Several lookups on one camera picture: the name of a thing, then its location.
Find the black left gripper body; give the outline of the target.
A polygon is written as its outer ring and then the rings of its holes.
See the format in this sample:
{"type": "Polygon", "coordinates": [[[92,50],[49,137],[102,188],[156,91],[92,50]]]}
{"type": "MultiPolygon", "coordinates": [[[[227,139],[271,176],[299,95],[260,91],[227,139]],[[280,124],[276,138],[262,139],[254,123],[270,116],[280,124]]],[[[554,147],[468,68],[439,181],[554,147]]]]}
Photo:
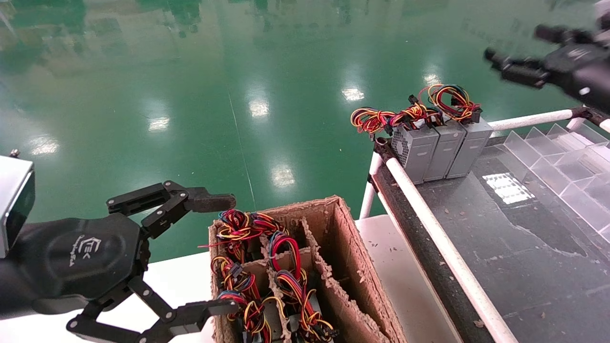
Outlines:
{"type": "Polygon", "coordinates": [[[1,260],[1,317],[65,314],[89,302],[113,308],[149,260],[146,235],[120,213],[27,224],[1,260]]]}

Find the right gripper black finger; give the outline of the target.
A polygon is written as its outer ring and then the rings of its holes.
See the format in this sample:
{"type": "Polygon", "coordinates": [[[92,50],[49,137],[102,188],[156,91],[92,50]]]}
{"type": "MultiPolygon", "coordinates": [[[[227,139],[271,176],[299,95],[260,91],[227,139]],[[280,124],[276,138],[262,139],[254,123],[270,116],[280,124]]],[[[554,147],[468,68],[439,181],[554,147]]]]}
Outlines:
{"type": "Polygon", "coordinates": [[[535,28],[534,37],[561,46],[595,44],[595,39],[591,32],[564,26],[540,24],[535,28]]]}
{"type": "Polygon", "coordinates": [[[490,62],[492,69],[499,72],[502,80],[514,84],[541,89],[549,79],[550,73],[543,67],[541,60],[531,57],[513,59],[491,48],[485,50],[484,59],[490,62]]]}

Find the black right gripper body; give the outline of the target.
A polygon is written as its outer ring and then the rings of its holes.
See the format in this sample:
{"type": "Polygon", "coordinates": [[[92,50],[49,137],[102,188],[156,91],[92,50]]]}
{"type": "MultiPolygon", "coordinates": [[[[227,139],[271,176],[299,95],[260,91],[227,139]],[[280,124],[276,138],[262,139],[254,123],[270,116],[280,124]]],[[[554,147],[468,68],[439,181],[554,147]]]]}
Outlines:
{"type": "Polygon", "coordinates": [[[545,57],[547,82],[573,99],[608,114],[610,110],[609,50],[603,46],[566,45],[545,57]]]}

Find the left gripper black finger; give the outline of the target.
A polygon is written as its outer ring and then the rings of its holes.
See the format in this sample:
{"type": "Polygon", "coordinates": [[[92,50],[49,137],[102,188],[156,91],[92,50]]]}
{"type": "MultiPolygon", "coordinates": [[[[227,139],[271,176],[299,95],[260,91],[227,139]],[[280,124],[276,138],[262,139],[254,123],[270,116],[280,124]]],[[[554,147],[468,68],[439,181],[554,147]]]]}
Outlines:
{"type": "Polygon", "coordinates": [[[141,276],[136,276],[121,282],[104,297],[90,301],[81,314],[67,323],[67,331],[94,343],[169,343],[177,336],[202,332],[213,316],[237,311],[237,302],[227,299],[192,302],[171,308],[141,276]],[[140,333],[97,321],[103,311],[133,294],[159,317],[150,328],[140,333]]]}
{"type": "Polygon", "coordinates": [[[131,216],[153,209],[141,221],[147,238],[156,239],[189,212],[222,212],[235,208],[233,194],[211,194],[205,187],[185,188],[175,182],[162,182],[107,200],[109,213],[131,216]]]}

